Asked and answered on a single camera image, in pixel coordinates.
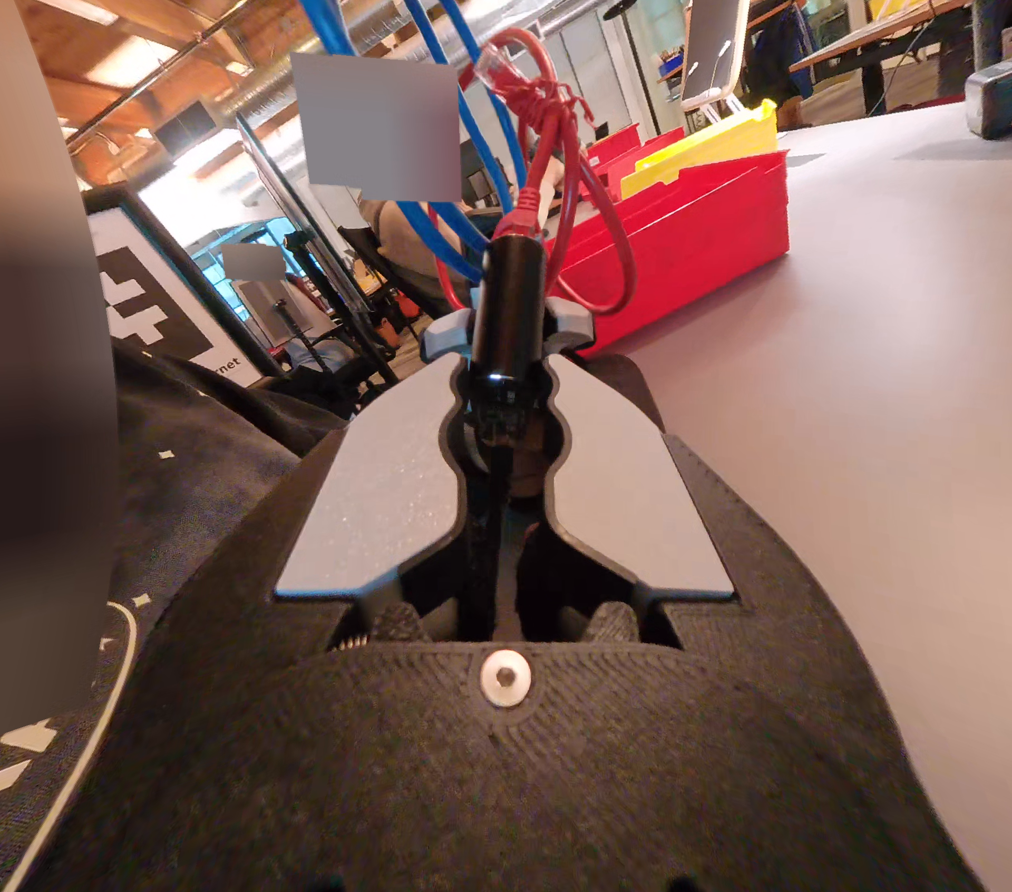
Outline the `black ethernet adapter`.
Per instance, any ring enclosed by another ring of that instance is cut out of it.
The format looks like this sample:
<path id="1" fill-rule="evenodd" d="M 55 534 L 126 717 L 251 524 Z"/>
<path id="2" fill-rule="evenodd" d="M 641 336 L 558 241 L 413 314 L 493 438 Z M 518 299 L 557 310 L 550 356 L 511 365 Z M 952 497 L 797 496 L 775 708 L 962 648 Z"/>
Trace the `black ethernet adapter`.
<path id="1" fill-rule="evenodd" d="M 469 388 L 475 408 L 518 405 L 541 357 L 547 251 L 505 233 L 491 241 L 474 320 Z"/>

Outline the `rounded pale sign board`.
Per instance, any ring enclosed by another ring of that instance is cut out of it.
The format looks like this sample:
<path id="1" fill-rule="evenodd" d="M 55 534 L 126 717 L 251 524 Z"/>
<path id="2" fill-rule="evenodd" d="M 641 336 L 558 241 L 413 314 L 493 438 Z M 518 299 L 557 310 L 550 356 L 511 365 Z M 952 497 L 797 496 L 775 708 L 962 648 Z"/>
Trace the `rounded pale sign board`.
<path id="1" fill-rule="evenodd" d="M 751 0 L 692 0 L 681 106 L 714 112 L 729 102 L 741 73 Z"/>

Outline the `grey box device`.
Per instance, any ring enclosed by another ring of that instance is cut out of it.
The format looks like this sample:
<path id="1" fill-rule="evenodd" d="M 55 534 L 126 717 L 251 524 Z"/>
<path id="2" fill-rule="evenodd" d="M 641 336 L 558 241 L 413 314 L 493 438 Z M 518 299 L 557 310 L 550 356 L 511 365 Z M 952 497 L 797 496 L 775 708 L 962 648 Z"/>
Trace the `grey box device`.
<path id="1" fill-rule="evenodd" d="M 1011 132 L 1011 60 L 1004 60 L 966 81 L 967 126 L 982 140 L 1001 140 Z"/>

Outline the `framed marker sign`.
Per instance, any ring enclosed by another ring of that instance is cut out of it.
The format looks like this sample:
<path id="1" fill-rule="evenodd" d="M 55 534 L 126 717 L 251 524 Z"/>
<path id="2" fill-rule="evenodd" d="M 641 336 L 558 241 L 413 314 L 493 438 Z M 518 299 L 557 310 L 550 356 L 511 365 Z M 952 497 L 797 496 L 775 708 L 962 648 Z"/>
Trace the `framed marker sign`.
<path id="1" fill-rule="evenodd" d="M 249 387 L 280 366 L 125 184 L 82 192 L 110 336 Z"/>

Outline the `black floor lamp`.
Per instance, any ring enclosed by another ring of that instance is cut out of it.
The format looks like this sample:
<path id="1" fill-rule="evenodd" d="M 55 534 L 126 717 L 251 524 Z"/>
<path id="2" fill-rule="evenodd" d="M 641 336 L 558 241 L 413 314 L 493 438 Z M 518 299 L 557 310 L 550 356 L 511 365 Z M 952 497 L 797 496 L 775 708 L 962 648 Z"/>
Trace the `black floor lamp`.
<path id="1" fill-rule="evenodd" d="M 657 111 L 653 99 L 651 99 L 651 88 L 648 84 L 647 77 L 645 74 L 643 62 L 641 61 L 637 40 L 632 33 L 631 23 L 629 21 L 629 13 L 634 7 L 638 4 L 639 0 L 617 0 L 611 6 L 609 6 L 603 14 L 603 21 L 610 22 L 612 25 L 619 25 L 621 32 L 625 36 L 627 54 L 631 59 L 635 73 L 637 76 L 640 97 L 643 98 L 643 103 L 647 108 L 647 113 L 650 117 L 651 127 L 653 127 L 653 134 L 659 135 L 663 132 L 662 124 L 658 118 Z"/>

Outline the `large yellow plastic bin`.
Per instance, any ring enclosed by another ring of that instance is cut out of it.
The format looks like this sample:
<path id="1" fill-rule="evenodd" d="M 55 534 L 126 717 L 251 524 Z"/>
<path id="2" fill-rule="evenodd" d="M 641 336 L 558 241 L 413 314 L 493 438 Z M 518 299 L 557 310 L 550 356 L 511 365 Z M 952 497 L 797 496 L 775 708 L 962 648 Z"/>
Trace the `large yellow plastic bin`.
<path id="1" fill-rule="evenodd" d="M 621 179 L 619 199 L 624 201 L 656 185 L 670 184 L 680 173 L 700 165 L 712 165 L 777 152 L 777 105 L 765 99 L 754 109 L 736 112 L 681 140 L 648 153 Z"/>

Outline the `wooden office desk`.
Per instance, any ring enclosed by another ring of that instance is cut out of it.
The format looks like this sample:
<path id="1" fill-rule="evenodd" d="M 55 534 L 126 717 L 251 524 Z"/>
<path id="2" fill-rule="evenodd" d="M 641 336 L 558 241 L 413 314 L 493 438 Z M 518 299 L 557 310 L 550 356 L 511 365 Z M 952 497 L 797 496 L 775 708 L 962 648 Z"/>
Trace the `wooden office desk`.
<path id="1" fill-rule="evenodd" d="M 814 96 L 803 121 L 870 118 L 964 100 L 969 76 L 1010 58 L 1010 0 L 904 8 L 792 63 Z"/>

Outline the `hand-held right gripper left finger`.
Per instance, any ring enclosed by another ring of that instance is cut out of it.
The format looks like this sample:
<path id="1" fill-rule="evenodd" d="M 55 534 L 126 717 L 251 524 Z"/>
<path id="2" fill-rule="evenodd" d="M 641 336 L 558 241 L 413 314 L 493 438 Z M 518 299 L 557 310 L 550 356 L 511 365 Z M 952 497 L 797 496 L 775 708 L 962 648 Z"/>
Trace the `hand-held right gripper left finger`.
<path id="1" fill-rule="evenodd" d="M 352 420 L 274 595 L 377 599 L 460 533 L 463 475 L 447 430 L 465 368 L 461 355 L 442 356 Z"/>

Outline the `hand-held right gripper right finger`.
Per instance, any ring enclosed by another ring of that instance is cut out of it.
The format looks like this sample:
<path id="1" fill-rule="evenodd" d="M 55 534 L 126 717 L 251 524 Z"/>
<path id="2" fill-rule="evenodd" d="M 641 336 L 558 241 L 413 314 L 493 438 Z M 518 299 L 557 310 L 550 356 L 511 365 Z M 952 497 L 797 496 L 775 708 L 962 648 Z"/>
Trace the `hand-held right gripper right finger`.
<path id="1" fill-rule="evenodd" d="M 733 582 L 665 437 L 562 355 L 544 360 L 563 447 L 544 483 L 551 531 L 634 600 L 729 600 Z"/>

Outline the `small red plastic bin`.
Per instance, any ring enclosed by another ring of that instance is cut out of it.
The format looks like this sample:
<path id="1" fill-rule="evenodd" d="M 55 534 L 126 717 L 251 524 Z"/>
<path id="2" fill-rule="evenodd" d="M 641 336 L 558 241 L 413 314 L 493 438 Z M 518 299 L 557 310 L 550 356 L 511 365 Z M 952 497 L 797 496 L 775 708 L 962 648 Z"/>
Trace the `small red plastic bin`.
<path id="1" fill-rule="evenodd" d="M 639 124 L 634 123 L 608 138 L 595 142 L 589 146 L 586 153 L 591 167 L 612 201 L 620 202 L 621 182 L 632 173 L 637 162 L 682 140 L 684 135 L 684 128 L 679 126 L 650 140 L 642 141 L 639 136 Z"/>

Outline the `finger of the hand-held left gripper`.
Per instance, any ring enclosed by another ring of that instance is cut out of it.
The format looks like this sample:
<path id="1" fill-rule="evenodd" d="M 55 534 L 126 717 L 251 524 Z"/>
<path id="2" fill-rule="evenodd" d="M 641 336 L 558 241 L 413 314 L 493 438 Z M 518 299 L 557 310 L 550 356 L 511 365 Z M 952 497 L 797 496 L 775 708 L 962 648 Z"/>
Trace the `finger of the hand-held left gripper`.
<path id="1" fill-rule="evenodd" d="M 561 297 L 546 299 L 546 354 L 581 352 L 596 344 L 593 314 Z"/>
<path id="2" fill-rule="evenodd" d="M 432 364 L 449 354 L 461 355 L 470 360 L 474 320 L 474 311 L 451 311 L 434 320 L 421 336 L 421 361 Z"/>

